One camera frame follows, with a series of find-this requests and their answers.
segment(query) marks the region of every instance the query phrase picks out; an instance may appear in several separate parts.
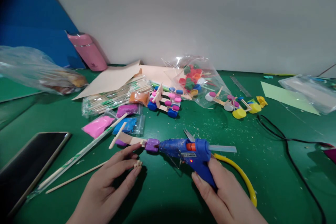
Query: bundle of bamboo skewers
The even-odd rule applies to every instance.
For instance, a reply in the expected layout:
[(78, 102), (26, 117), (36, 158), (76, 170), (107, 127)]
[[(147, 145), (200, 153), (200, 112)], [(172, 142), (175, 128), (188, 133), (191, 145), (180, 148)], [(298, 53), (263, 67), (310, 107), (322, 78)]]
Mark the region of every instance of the bundle of bamboo skewers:
[(87, 96), (83, 99), (82, 115), (85, 118), (104, 113), (106, 110), (116, 109), (127, 104), (132, 92), (151, 92), (152, 84), (144, 75), (130, 79), (124, 86), (111, 92)]

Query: blue hot glue gun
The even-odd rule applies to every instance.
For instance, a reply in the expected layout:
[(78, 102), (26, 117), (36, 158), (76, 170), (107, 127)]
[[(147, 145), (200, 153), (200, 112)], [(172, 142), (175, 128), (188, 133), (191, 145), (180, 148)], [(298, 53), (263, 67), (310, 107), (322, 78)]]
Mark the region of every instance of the blue hot glue gun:
[(205, 139), (196, 138), (195, 142), (190, 141), (188, 138), (168, 139), (159, 143), (159, 150), (190, 165), (202, 179), (217, 190), (214, 178), (208, 167), (211, 152), (209, 143)]

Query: blue board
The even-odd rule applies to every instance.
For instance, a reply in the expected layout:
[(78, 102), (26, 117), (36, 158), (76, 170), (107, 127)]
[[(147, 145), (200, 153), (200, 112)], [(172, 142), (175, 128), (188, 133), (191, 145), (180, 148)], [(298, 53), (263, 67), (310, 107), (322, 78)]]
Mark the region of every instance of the blue board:
[(65, 31), (78, 32), (57, 0), (4, 0), (0, 45), (39, 49), (61, 66), (85, 68)]

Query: plastic bag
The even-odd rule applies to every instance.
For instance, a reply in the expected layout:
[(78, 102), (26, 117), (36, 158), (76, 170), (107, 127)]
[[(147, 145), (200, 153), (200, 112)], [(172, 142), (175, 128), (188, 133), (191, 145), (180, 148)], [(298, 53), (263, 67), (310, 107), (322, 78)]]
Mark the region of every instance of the plastic bag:
[(104, 113), (110, 109), (116, 109), (129, 103), (132, 92), (150, 92), (152, 84), (144, 75), (137, 75), (130, 79), (118, 90), (107, 93), (91, 95), (83, 98), (82, 116), (89, 118)]
[(57, 66), (49, 56), (32, 47), (0, 46), (0, 73), (25, 86), (59, 95), (88, 85), (83, 75)]
[(118, 107), (117, 117), (122, 117), (125, 113), (129, 115), (132, 114), (142, 114), (143, 106), (141, 104), (125, 104)]
[(116, 113), (113, 110), (109, 110), (85, 125), (82, 130), (93, 138), (97, 138), (117, 119)]
[(147, 107), (149, 102), (149, 92), (147, 93), (139, 93), (139, 92), (132, 92), (129, 98), (129, 103), (140, 103)]
[(215, 103), (205, 98), (210, 92), (217, 93), (221, 90), (217, 97), (220, 100), (225, 100), (227, 95), (231, 95), (230, 90), (207, 58), (184, 55), (170, 62), (164, 61), (164, 64), (176, 70), (176, 76), (172, 78), (173, 86), (176, 89), (183, 89), (203, 108), (208, 108)]
[(285, 89), (303, 94), (322, 114), (336, 110), (336, 91), (324, 82), (315, 81), (311, 76), (296, 75), (279, 80), (279, 83)]
[(131, 134), (131, 135), (137, 135), (140, 136), (144, 133), (144, 127), (145, 127), (145, 118), (146, 116), (137, 116), (137, 117), (128, 117), (124, 118), (123, 120), (118, 123), (112, 134), (116, 135), (118, 131), (121, 129), (121, 126), (124, 124), (124, 122), (127, 122), (124, 129), (122, 130), (125, 133)]

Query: smartphone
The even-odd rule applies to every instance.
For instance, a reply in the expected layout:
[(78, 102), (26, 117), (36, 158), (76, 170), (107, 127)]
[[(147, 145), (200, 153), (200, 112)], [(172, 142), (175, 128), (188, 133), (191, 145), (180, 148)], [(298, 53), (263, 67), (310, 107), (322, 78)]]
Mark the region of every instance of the smartphone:
[(55, 160), (69, 132), (40, 132), (0, 170), (2, 219), (11, 219)]

